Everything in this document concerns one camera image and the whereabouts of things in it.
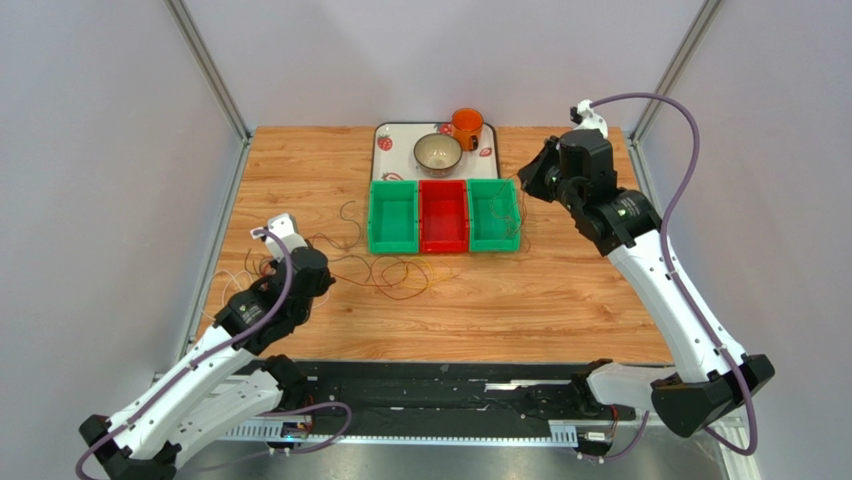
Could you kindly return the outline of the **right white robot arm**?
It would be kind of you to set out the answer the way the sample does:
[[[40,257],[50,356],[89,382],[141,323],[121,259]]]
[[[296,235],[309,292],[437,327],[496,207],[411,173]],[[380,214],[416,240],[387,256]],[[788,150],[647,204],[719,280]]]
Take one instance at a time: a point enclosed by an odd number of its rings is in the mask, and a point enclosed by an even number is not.
[[[572,375],[579,410],[620,405],[655,413],[688,438],[746,405],[775,375],[716,319],[662,235],[648,198],[617,184],[614,150],[597,130],[552,136],[518,172],[529,196],[565,207],[580,234],[628,281],[662,334],[671,367],[601,359]]]

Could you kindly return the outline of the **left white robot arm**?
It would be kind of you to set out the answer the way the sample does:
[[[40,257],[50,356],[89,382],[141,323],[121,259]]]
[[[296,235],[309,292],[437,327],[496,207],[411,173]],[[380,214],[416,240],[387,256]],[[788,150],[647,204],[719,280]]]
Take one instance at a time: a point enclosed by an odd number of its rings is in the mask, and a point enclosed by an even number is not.
[[[138,399],[79,427],[87,445],[75,466],[96,461],[111,479],[171,479],[222,434],[256,415],[308,404],[307,378],[285,355],[261,361],[247,379],[215,395],[232,374],[310,317],[333,285],[329,261],[311,245],[273,263],[274,271],[233,294],[189,353]]]

